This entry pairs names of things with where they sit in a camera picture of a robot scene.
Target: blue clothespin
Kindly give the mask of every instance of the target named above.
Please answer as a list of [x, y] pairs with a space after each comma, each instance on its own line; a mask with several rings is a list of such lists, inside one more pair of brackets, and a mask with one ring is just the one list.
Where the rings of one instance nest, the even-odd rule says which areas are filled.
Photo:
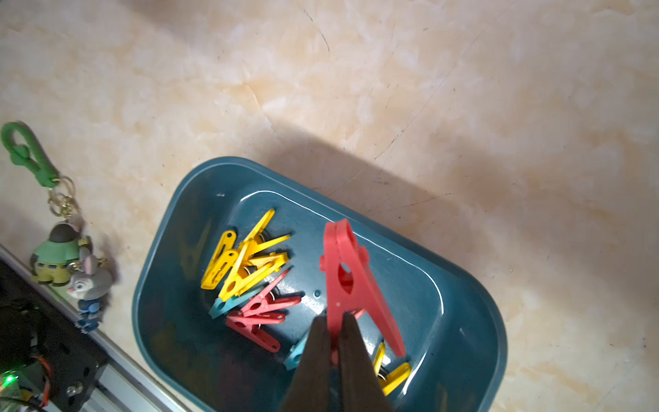
[[210, 315], [211, 318], [215, 319], [221, 314], [225, 314], [229, 312], [231, 309], [235, 308], [236, 306], [239, 306], [249, 301], [251, 298], [258, 295], [263, 290], [263, 288], [264, 288], [263, 286], [254, 288], [250, 291], [247, 291], [246, 293], [243, 293], [240, 296], [231, 297], [226, 302], [222, 301], [222, 299], [220, 298], [217, 298], [215, 300], [215, 303], [213, 304], [213, 307], [208, 311], [208, 314]]
[[293, 345], [288, 356], [286, 356], [286, 359], [284, 359], [284, 366], [286, 367], [286, 370], [295, 369], [297, 368], [297, 365], [300, 364], [300, 360], [302, 359], [302, 352], [304, 352], [304, 346], [306, 345], [306, 339], [308, 337], [309, 331], [306, 331], [302, 339]]

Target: green plastic hook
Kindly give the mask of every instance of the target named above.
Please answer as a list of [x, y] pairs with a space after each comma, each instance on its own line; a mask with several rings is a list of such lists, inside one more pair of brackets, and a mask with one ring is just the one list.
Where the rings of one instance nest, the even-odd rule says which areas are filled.
[[[12, 134], [15, 131], [23, 136], [25, 142], [28, 144], [27, 146], [14, 142]], [[49, 188], [57, 186], [56, 179], [59, 177], [59, 174], [48, 161], [48, 158], [41, 149], [41, 145], [28, 125], [20, 122], [5, 123], [2, 127], [1, 134], [2, 144], [9, 152], [13, 164], [27, 167], [34, 174], [34, 177], [36, 177], [37, 182], [41, 186]], [[34, 160], [30, 157], [30, 150], [34, 155]]]

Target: red wire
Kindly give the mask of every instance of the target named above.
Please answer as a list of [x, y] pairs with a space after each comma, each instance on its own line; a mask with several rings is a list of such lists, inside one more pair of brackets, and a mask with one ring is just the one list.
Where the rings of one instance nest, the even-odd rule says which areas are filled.
[[33, 356], [36, 360], [41, 362], [43, 368], [46, 370], [48, 377], [45, 380], [45, 388], [43, 389], [43, 401], [41, 407], [48, 406], [48, 397], [50, 396], [50, 382], [53, 380], [53, 368], [43, 356]]

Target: yellow clothespin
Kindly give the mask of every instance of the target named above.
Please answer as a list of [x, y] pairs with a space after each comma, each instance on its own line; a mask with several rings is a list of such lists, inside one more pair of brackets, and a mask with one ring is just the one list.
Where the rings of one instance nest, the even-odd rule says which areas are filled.
[[217, 296], [223, 302], [226, 302], [228, 298], [234, 295], [234, 293], [232, 292], [236, 288], [237, 282], [240, 280], [238, 275], [238, 270], [243, 265], [243, 260], [245, 259], [245, 253], [247, 252], [247, 245], [243, 245], [241, 243], [237, 252], [238, 252], [238, 257], [236, 258], [236, 262], [233, 264], [233, 267], [231, 268], [231, 271], [229, 272], [227, 279], [224, 281], [224, 285], [222, 285], [222, 290], [219, 292], [219, 295]]
[[242, 295], [247, 292], [249, 289], [252, 289], [258, 282], [267, 278], [273, 272], [278, 272], [284, 264], [288, 262], [288, 256], [279, 256], [270, 263], [267, 263], [259, 270], [249, 275], [245, 279], [241, 280], [236, 287], [235, 295]]
[[380, 367], [382, 366], [382, 360], [384, 359], [384, 342], [380, 342], [378, 350], [375, 352], [375, 357], [373, 358], [373, 369], [375, 374], [380, 373]]
[[286, 236], [278, 237], [276, 239], [272, 239], [271, 241], [267, 241], [267, 242], [261, 240], [263, 230], [265, 230], [266, 226], [268, 225], [268, 223], [270, 223], [270, 220], [274, 215], [275, 215], [274, 209], [268, 210], [266, 214], [263, 215], [261, 220], [258, 221], [256, 226], [254, 226], [252, 231], [247, 235], [245, 240], [241, 242], [241, 246], [243, 246], [247, 244], [247, 241], [249, 239], [254, 240], [254, 242], [252, 242], [252, 245], [250, 246], [250, 249], [247, 251], [247, 256], [252, 256], [253, 254], [259, 253], [262, 250], [266, 250], [267, 248], [272, 247], [278, 243], [281, 243], [291, 237], [290, 235], [286, 235]]
[[[373, 358], [373, 370], [375, 370], [375, 375], [380, 374], [380, 367], [382, 366], [382, 360], [384, 359], [384, 342], [381, 342], [378, 346], [378, 350], [375, 352], [375, 357]], [[403, 363], [401, 366], [397, 367], [392, 373], [385, 376], [384, 380], [379, 379], [380, 387], [384, 392], [384, 395], [387, 396], [393, 392], [394, 389], [398, 388], [410, 374], [412, 373], [412, 366], [408, 362]]]
[[208, 262], [208, 266], [206, 266], [206, 271], [204, 272], [204, 277], [202, 278], [202, 289], [215, 289], [219, 281], [222, 280], [224, 274], [219, 277], [217, 276], [217, 271], [221, 269], [221, 266], [219, 268], [217, 267], [217, 263], [219, 262], [219, 258], [223, 253], [233, 248], [235, 241], [236, 233], [233, 230], [227, 230], [226, 232], [222, 233], [222, 237], [217, 243], [213, 257], [211, 257], [210, 261]]
[[249, 253], [250, 256], [252, 256], [253, 254], [259, 253], [263, 250], [266, 250], [269, 247], [272, 247], [272, 246], [274, 246], [278, 243], [281, 243], [281, 242], [285, 241], [286, 239], [288, 239], [290, 237], [291, 237], [290, 235], [284, 235], [282, 237], [278, 237], [276, 239], [272, 239], [271, 241], [267, 241], [267, 242], [260, 242], [260, 241], [254, 240], [254, 242], [252, 242], [252, 244], [250, 245], [248, 253]]
[[209, 276], [204, 276], [202, 279], [202, 289], [215, 289], [224, 275], [234, 266], [236, 259], [238, 259], [238, 252], [233, 249], [225, 250], [213, 265]]
[[394, 369], [392, 373], [388, 374], [384, 380], [380, 380], [380, 387], [384, 395], [387, 396], [392, 393], [394, 389], [398, 388], [400, 384], [409, 378], [411, 373], [412, 366], [408, 362], [405, 362]]
[[247, 266], [256, 266], [257, 269], [262, 268], [266, 263], [270, 263], [273, 260], [278, 259], [279, 257], [283, 257], [288, 261], [288, 255], [284, 253], [274, 253], [272, 252], [271, 254], [267, 256], [252, 256], [247, 260], [246, 265]]

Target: green figurine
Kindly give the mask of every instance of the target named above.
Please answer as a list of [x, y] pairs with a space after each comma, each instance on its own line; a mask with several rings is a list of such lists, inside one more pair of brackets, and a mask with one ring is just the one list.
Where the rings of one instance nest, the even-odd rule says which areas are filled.
[[42, 285], [68, 284], [72, 273], [69, 264], [78, 260], [82, 246], [89, 249], [89, 239], [80, 237], [80, 232], [71, 224], [55, 225], [48, 240], [39, 245], [30, 259], [36, 280]]

